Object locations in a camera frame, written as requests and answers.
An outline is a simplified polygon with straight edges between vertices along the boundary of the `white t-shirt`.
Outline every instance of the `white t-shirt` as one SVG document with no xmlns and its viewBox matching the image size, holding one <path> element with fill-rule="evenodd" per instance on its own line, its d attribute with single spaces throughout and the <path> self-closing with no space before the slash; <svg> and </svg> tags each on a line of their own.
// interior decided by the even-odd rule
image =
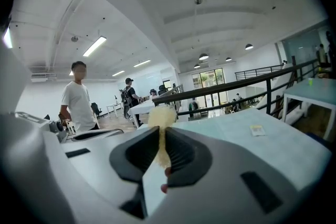
<svg viewBox="0 0 336 224">
<path fill-rule="evenodd" d="M 88 89 L 82 84 L 70 82 L 64 88 L 62 105 L 67 105 L 77 133 L 92 129 L 95 124 Z"/>
</svg>

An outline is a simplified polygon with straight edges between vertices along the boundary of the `person in black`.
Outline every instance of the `person in black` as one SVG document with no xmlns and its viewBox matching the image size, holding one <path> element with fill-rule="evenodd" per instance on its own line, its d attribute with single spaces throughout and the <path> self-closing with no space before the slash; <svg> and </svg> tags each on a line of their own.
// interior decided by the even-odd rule
<svg viewBox="0 0 336 224">
<path fill-rule="evenodd" d="M 139 104 L 139 100 L 143 101 L 143 99 L 136 95 L 135 90 L 132 87 L 132 81 L 133 81 L 132 79 L 126 78 L 126 80 L 125 80 L 125 83 L 126 83 L 125 91 L 131 97 L 131 99 L 132 99 L 131 105 L 133 107 L 133 106 L 136 106 L 136 105 Z M 136 116 L 136 119 L 138 120 L 138 124 L 139 124 L 139 127 L 140 127 L 143 123 L 139 119 L 139 114 L 136 114 L 135 116 Z"/>
</svg>

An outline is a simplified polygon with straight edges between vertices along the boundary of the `office chair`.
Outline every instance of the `office chair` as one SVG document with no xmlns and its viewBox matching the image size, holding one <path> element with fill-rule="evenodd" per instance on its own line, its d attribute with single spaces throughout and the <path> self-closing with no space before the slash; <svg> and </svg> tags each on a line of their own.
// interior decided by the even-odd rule
<svg viewBox="0 0 336 224">
<path fill-rule="evenodd" d="M 165 85 L 161 85 L 161 86 L 159 86 L 158 94 L 159 94 L 159 95 L 162 95 L 162 94 L 164 94 L 165 92 L 168 92 L 168 89 L 166 88 L 166 86 L 165 86 Z"/>
<path fill-rule="evenodd" d="M 91 103 L 91 108 L 97 116 L 99 116 L 102 112 L 101 109 L 98 109 L 98 105 L 96 103 Z"/>
</svg>

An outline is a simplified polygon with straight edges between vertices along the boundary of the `white ceiling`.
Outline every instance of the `white ceiling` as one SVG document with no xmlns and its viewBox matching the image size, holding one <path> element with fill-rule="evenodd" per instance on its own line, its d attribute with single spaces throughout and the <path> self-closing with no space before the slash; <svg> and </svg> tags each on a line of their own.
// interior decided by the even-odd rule
<svg viewBox="0 0 336 224">
<path fill-rule="evenodd" d="M 176 59 L 180 72 L 187 72 L 202 52 L 218 65 L 246 54 L 247 43 L 258 48 L 326 19 L 317 0 L 194 1 L 15 0 L 14 51 L 25 65 L 41 67 L 32 71 L 55 72 L 58 78 L 68 78 L 77 60 L 88 64 L 88 78 L 97 79 L 111 79 L 120 70 L 131 73 L 147 59 L 172 65 Z M 99 36 L 107 42 L 83 57 Z"/>
</svg>

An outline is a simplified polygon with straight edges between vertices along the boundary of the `yellow object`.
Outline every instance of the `yellow object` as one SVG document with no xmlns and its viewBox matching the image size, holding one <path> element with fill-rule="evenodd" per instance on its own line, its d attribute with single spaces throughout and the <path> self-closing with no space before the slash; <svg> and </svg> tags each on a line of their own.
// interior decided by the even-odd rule
<svg viewBox="0 0 336 224">
<path fill-rule="evenodd" d="M 156 106 L 149 113 L 148 127 L 160 127 L 159 151 L 155 161 L 163 168 L 171 166 L 170 158 L 166 151 L 165 129 L 173 125 L 176 121 L 176 112 L 169 106 Z"/>
</svg>

